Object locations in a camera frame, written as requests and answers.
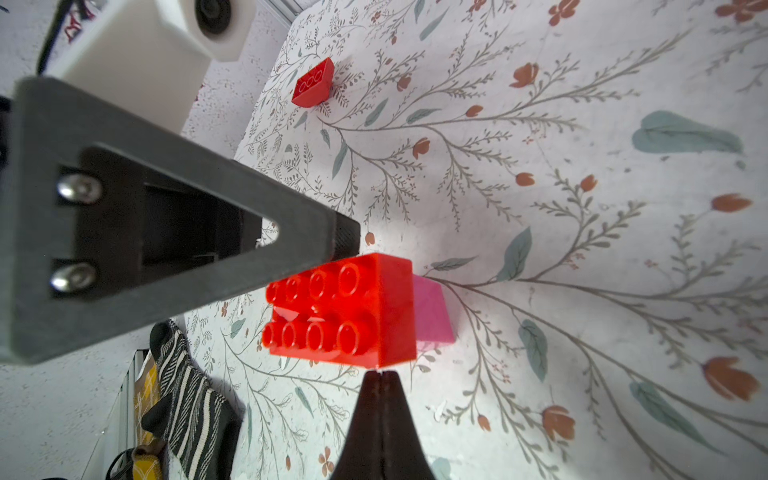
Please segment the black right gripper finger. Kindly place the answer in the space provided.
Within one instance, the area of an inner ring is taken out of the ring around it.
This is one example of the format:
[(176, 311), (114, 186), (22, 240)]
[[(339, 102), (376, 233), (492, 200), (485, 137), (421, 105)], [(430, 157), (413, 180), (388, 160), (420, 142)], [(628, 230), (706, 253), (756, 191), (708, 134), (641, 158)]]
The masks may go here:
[(366, 372), (346, 442), (331, 479), (433, 477), (398, 373)]

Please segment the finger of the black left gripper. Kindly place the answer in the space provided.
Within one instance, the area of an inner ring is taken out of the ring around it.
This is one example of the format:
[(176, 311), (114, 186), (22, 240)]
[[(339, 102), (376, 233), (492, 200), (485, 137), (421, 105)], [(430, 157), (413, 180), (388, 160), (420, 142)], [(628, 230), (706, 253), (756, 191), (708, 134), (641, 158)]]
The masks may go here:
[(1, 102), (1, 359), (34, 365), (355, 256), (359, 224), (50, 77)]

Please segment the pink lego brick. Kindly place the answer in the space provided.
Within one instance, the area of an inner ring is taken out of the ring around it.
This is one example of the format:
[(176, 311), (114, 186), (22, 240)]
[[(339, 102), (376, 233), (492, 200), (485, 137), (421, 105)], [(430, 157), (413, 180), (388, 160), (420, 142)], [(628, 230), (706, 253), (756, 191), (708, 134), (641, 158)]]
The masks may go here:
[(442, 286), (422, 276), (413, 276), (414, 324), (419, 353), (455, 343)]

